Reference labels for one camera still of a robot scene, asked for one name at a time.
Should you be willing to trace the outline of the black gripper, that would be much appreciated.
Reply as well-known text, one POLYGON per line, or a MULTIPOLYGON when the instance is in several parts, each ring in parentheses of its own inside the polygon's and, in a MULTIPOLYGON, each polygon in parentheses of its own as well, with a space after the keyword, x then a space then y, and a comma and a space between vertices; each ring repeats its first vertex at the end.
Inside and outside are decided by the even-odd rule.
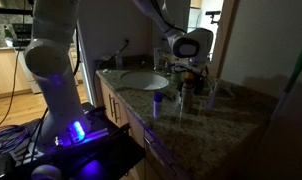
POLYGON ((197 69, 193 65, 189 65, 187 60, 177 60, 172 65, 172 73, 179 76, 177 89, 182 90, 184 79, 186 75, 191 75, 191 81, 193 86, 193 93, 199 95, 202 93, 205 87, 205 81, 209 75, 208 67, 197 69))

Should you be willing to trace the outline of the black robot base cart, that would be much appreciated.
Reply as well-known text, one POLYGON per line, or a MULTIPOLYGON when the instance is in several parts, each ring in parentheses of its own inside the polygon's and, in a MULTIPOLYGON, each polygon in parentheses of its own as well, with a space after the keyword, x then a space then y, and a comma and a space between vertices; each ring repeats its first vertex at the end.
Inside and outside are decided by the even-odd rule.
POLYGON ((0 180, 119 180, 145 157, 128 135, 130 126, 116 126, 103 106, 83 105, 91 129, 75 121, 40 148, 42 118, 0 127, 0 180))

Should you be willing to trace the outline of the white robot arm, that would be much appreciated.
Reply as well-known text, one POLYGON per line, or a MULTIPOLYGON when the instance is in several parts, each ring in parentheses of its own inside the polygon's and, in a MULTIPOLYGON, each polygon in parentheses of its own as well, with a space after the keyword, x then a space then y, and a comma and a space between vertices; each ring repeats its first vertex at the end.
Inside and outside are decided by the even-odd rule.
MULTIPOLYGON (((166 0, 133 2, 162 30, 171 52, 178 58, 187 58, 188 67, 201 73, 212 46, 213 32, 204 28, 183 32, 173 24, 166 0)), ((91 128, 84 117, 67 57, 79 5, 80 0, 35 0, 32 38, 24 56, 49 108, 40 135, 40 142, 44 145, 52 143, 55 137, 78 143, 91 128)))

